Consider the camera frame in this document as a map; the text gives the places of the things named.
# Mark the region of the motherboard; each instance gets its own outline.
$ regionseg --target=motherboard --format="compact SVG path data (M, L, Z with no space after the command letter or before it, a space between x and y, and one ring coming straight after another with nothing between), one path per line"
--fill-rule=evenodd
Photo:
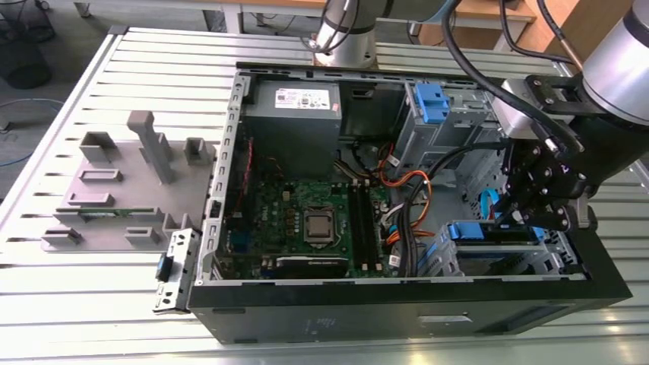
M221 269L238 279L391 276L379 245L383 187L259 182L251 228L227 233Z

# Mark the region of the ram slot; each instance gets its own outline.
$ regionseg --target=ram slot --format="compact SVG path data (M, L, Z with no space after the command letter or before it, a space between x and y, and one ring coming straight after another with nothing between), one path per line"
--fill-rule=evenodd
M374 229L374 213L371 208L371 199L369 196L369 188L362 186L358 188L359 206L361 206L361 222L362 222L362 240L366 253L366 264L370 271L378 270L378 247L375 246L375 229Z
M346 199L349 202L349 219L351 230L351 250L354 257L354 268L357 270L369 269L366 264L366 245L362 228L362 212L361 212L361 195L357 186L349 186L346 192Z

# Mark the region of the floor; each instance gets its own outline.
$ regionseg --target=floor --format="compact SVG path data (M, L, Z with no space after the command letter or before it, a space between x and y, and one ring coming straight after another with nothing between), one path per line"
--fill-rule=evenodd
M194 10L154 9L149 7L91 5L93 16L82 19L71 3L50 3L49 20L57 37L39 44L46 62L53 70L53 79L42 87L14 90L0 80L0 104L19 98L49 98L65 101L87 62L113 24L133 27L167 28L177 30L205 30L202 13ZM243 29L247 33L283 36L307 36L317 31L318 18L265 15L267 27L257 27L251 14L243 15ZM403 24L378 23L375 36L379 42L407 43ZM0 118L10 122L10 130L0 132L0 201L6 195L26 160L9 166L30 153L55 116L55 104L19 103L0 109Z

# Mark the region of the white label sticker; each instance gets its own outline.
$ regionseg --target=white label sticker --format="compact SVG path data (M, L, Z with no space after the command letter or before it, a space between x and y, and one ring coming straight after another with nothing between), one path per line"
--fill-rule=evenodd
M393 165L394 167L398 166L398 163L399 163L398 158L395 158L394 156L391 156L389 154L387 157L386 157L386 159L387 159L387 162L389 162L390 165Z
M401 257L390 255L389 260L387 260L387 264L390 266L394 266L395 268L398 268L398 264L401 264Z
M307 89L278 89L274 92L274 107L279 109L329 110L329 91Z

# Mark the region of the blue plastic tab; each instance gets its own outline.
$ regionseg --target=blue plastic tab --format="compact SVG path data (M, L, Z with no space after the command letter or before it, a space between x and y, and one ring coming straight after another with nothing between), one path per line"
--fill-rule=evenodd
M449 98L443 95L442 88L438 84L414 85L414 94L418 107L423 112L423 123L441 124L446 120L450 108L447 106Z
M499 196L495 189L486 188L485 190L482 190L479 194L479 214L482 216L482 219L489 219L490 206L495 205L498 200L499 200Z
M451 240L483 240L478 222L455 222L447 225Z
M537 239L539 241L542 241L543 238L545 238L545 231L543 231L543 229L539 228L539 227L531 227L531 230L534 231L534 234L537 235Z

